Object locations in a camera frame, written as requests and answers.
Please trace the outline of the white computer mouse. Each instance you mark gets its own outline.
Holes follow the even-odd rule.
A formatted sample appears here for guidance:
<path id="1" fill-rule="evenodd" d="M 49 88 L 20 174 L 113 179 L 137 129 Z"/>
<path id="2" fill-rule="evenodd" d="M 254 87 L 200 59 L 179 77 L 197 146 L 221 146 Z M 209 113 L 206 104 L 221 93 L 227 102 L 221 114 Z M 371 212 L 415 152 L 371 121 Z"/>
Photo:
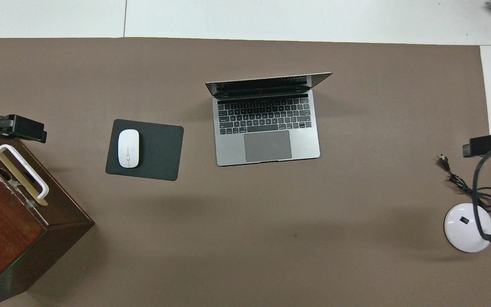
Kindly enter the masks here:
<path id="1" fill-rule="evenodd" d="M 122 130 L 117 142 L 118 163 L 123 168 L 136 168 L 140 159 L 140 134 L 138 130 Z"/>

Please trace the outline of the grey aluminium laptop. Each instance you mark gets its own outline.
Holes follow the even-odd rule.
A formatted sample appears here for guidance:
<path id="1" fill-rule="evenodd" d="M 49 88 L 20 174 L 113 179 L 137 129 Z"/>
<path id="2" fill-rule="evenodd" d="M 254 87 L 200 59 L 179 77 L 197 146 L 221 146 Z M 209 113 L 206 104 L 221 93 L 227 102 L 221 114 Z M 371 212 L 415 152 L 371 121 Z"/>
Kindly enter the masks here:
<path id="1" fill-rule="evenodd" d="M 206 82 L 219 166 L 320 157 L 312 88 L 330 72 Z"/>

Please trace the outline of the black mouse pad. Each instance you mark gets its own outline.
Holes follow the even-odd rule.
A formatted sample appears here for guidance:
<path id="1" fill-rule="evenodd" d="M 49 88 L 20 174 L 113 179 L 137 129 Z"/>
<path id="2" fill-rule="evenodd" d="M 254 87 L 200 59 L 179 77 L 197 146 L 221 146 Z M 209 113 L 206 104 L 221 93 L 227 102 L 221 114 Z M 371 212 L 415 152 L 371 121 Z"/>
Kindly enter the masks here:
<path id="1" fill-rule="evenodd" d="M 122 130 L 138 130 L 140 159 L 136 168 L 123 168 L 118 163 L 117 142 Z M 113 121 L 105 172 L 107 174 L 175 181 L 179 174 L 184 128 L 175 125 L 141 121 Z"/>

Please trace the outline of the dark brown wooden box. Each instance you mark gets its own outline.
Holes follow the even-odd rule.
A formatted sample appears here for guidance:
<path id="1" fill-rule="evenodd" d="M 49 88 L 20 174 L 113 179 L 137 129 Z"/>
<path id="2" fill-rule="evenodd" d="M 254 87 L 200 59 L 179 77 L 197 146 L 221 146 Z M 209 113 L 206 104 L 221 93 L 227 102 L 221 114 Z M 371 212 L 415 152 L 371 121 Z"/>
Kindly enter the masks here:
<path id="1" fill-rule="evenodd" d="M 0 139 L 26 159 L 49 185 L 40 206 L 0 161 L 0 302 L 29 289 L 93 226 L 94 221 L 64 190 L 24 142 Z M 41 188 L 6 151 L 6 156 Z"/>

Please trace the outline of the white desk lamp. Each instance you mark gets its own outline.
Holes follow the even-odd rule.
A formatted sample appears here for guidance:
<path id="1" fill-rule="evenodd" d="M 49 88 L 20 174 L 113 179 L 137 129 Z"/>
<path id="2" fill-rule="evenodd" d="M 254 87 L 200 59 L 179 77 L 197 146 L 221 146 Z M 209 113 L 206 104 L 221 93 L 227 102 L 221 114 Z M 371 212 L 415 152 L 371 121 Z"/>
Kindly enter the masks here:
<path id="1" fill-rule="evenodd" d="M 457 249 L 464 252 L 479 252 L 489 245 L 489 241 L 483 239 L 477 228 L 480 223 L 482 231 L 491 232 L 491 218 L 488 213 L 477 208 L 474 214 L 472 203 L 460 203 L 452 207 L 446 214 L 444 230 L 448 241 Z"/>

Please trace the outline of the brown paper table mat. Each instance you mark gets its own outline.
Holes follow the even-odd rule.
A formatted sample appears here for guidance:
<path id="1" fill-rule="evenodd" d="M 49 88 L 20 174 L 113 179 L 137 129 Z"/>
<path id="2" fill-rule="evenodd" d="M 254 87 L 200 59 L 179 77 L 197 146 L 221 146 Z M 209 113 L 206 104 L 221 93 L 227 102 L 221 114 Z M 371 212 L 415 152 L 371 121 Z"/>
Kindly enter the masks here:
<path id="1" fill-rule="evenodd" d="M 219 167 L 210 81 L 332 72 L 318 159 Z M 0 39 L 0 115 L 95 221 L 0 307 L 491 307 L 491 245 L 444 235 L 489 134 L 478 46 Z M 113 121 L 184 128 L 175 181 L 107 174 Z"/>

